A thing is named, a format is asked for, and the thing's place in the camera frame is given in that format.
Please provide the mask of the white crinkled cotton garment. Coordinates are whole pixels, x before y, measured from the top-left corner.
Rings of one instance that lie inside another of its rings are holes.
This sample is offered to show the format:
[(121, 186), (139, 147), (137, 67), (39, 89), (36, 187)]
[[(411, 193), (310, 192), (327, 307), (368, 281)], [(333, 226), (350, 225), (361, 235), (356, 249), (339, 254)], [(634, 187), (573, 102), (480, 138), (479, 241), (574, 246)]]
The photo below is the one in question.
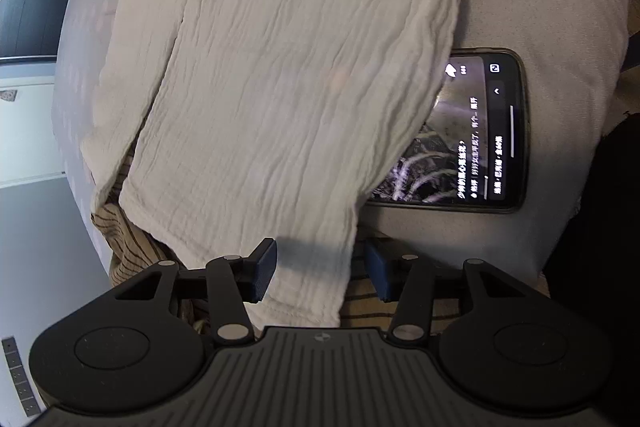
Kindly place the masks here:
[(265, 237), (259, 326), (338, 324), (358, 213), (444, 80), (461, 0), (118, 0), (82, 157), (190, 268)]

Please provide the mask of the brown striped garment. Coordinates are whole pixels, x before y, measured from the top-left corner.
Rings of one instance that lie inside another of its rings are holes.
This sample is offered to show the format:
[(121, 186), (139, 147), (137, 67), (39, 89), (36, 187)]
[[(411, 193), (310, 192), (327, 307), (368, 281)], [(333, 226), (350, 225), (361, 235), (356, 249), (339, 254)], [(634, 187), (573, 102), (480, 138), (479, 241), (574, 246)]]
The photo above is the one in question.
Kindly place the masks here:
[[(127, 179), (134, 161), (134, 152), (130, 150), (120, 164), (115, 182), (108, 199), (91, 215), (93, 225), (100, 231), (113, 251), (111, 266), (108, 270), (114, 286), (124, 283), (156, 262), (171, 260), (180, 263), (181, 259), (162, 242), (140, 228), (126, 216), (119, 206), (119, 194)], [(384, 303), (378, 299), (373, 283), (364, 266), (364, 246), (368, 239), (384, 235), (369, 227), (360, 227), (355, 236), (355, 249), (352, 252), (349, 268), (350, 279), (342, 292), (340, 326), (378, 327), (386, 332), (397, 310), (397, 303)]]

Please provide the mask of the black smartphone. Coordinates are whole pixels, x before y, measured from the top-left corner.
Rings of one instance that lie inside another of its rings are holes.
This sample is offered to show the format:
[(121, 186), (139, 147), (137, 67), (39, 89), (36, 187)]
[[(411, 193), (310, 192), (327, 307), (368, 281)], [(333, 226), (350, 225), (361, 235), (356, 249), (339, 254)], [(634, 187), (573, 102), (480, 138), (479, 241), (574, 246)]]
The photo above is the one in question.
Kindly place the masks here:
[(502, 213), (528, 187), (525, 69), (508, 49), (455, 50), (430, 115), (370, 206)]

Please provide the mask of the grey pink-dotted bedsheet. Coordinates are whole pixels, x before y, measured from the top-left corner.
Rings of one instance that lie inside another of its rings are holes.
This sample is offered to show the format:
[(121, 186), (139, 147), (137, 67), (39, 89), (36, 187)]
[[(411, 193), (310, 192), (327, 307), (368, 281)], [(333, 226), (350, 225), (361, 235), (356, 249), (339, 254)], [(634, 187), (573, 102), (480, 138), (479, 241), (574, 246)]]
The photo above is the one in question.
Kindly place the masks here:
[[(80, 143), (91, 127), (117, 1), (70, 0), (58, 46), (53, 131), (83, 215), (93, 182)], [(456, 46), (507, 48), (524, 64), (524, 205), (508, 215), (366, 207), (361, 220), (450, 265), (477, 257), (523, 280), (536, 277), (570, 219), (600, 139), (626, 54), (629, 1), (462, 0)]]

